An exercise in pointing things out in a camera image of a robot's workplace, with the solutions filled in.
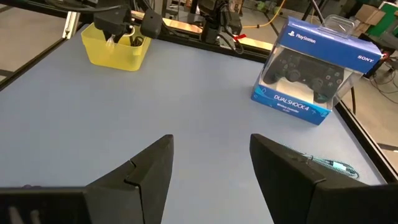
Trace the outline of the black game controller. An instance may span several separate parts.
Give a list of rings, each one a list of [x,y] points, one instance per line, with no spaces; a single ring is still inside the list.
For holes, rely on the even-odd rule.
[[[326,103],[333,98],[344,80],[343,68],[293,50],[282,49],[269,66],[263,81],[266,84],[286,78],[289,82],[305,84],[313,90],[317,103]]]

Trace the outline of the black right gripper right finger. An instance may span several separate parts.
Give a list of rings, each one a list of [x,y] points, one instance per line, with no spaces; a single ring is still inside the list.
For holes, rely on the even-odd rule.
[[[317,184],[337,189],[364,185],[260,134],[251,135],[249,152],[274,224],[307,224]]]

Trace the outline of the aluminium extrusion post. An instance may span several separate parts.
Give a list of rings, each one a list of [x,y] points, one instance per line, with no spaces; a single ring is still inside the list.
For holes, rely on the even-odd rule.
[[[71,39],[74,36],[77,26],[79,23],[80,13],[68,11],[67,18],[65,21],[65,27],[63,29],[62,37],[64,39]]]

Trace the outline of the yellow plastic bin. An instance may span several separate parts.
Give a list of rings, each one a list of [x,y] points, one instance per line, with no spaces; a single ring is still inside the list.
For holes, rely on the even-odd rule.
[[[134,27],[130,36],[122,36],[118,43],[105,41],[103,32],[90,24],[81,33],[89,61],[94,65],[135,72],[140,69],[152,41]]]

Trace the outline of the green panel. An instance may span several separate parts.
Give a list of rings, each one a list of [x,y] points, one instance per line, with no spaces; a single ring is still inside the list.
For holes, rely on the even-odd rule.
[[[375,25],[371,26],[367,31],[367,35],[379,37],[395,20],[395,12],[398,11],[398,4],[388,1],[383,1],[379,10],[385,12],[383,18]]]

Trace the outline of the cardboard box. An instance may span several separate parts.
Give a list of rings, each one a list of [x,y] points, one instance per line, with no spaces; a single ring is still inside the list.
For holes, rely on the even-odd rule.
[[[374,6],[363,4],[356,13],[355,18],[363,23],[376,26],[386,13]]]

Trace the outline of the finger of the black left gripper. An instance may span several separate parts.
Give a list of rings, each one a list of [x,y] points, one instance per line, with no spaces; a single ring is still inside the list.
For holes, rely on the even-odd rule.
[[[157,39],[162,30],[162,16],[152,9],[146,10],[142,18],[140,32],[151,39]]]
[[[97,12],[94,13],[93,17],[95,27],[103,32],[105,40],[108,41],[113,37],[114,43],[118,43],[122,36],[127,34],[131,19],[131,10],[129,8]]]

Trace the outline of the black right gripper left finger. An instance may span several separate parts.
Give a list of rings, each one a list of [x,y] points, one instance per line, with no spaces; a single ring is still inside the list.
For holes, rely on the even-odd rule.
[[[166,134],[86,186],[92,224],[161,224],[174,162]]]

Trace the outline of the blue DualShock controller box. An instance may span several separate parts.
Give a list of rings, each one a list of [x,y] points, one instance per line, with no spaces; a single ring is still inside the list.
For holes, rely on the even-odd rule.
[[[321,124],[353,85],[383,57],[374,43],[353,37],[353,30],[354,22],[339,16],[328,16],[320,25],[289,17],[253,86],[251,99],[310,123]],[[313,90],[286,78],[266,84],[264,75],[282,49],[343,68],[344,80],[333,98],[326,103],[317,103],[313,99]]]

